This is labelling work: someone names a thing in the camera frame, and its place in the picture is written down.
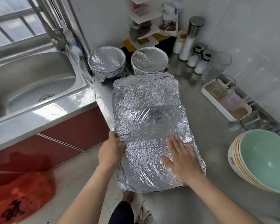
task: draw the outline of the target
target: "foil sheet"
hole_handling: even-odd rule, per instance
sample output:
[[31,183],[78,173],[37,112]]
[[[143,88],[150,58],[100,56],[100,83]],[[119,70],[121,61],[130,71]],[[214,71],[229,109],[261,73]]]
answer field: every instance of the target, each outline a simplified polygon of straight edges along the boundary
[[113,86],[114,129],[119,143],[127,145],[118,174],[121,188],[151,192],[182,186],[161,159],[162,155],[172,159],[167,146],[170,135],[193,145],[206,173],[173,76],[163,72],[128,76]]
[[133,53],[131,63],[135,75],[154,74],[168,68],[168,56],[159,48],[144,47]]
[[126,55],[119,48],[104,46],[94,50],[88,57],[88,64],[100,82],[106,78],[123,78],[125,72]]

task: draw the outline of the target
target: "leg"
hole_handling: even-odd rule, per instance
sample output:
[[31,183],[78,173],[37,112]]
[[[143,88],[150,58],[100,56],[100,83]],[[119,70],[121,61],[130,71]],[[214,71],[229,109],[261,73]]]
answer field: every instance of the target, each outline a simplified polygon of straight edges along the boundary
[[131,207],[134,193],[126,191],[113,211],[109,224],[134,224],[134,213]]

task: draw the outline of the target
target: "white storage rack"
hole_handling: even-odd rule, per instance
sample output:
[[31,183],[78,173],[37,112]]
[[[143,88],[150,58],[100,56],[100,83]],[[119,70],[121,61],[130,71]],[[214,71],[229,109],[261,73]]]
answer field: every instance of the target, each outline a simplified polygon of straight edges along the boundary
[[[134,13],[132,10],[132,4],[133,4],[132,1],[136,4],[147,3],[149,6],[142,12],[141,15],[138,15]],[[142,39],[146,37],[149,40],[149,42],[140,45],[137,41],[136,42],[132,41],[130,39],[130,36],[128,35],[130,43],[136,49],[155,46],[159,43],[152,35],[160,31],[159,27],[161,24],[162,3],[164,1],[166,0],[125,0],[125,11],[127,16],[128,31],[130,27],[134,25],[134,22],[143,23],[150,20],[152,23],[150,31],[144,36],[138,38],[138,39]]]

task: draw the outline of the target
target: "hand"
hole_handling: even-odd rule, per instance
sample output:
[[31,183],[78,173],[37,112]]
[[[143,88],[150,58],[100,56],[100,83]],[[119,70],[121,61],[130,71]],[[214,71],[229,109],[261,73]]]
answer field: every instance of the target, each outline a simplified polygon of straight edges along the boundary
[[181,183],[191,187],[192,182],[205,177],[191,144],[189,144],[189,151],[183,141],[175,136],[171,136],[167,143],[173,162],[168,157],[162,156],[163,163],[172,170]]
[[126,145],[118,147],[118,134],[115,131],[109,132],[109,139],[105,141],[98,151],[98,166],[111,174],[120,165]]

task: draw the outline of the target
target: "floor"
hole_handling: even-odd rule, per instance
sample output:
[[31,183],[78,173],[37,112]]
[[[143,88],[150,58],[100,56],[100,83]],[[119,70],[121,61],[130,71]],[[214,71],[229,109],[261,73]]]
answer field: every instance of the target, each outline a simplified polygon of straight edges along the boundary
[[[94,173],[98,166],[100,147],[101,144],[58,166],[54,170],[57,184],[56,195],[41,210],[20,224],[55,224]],[[114,173],[109,182],[99,224],[108,224],[112,212],[122,199],[123,190],[117,185],[116,175],[117,173]],[[138,216],[142,201],[142,195],[136,194],[132,202],[135,217]],[[153,218],[150,217],[147,224],[154,223]]]

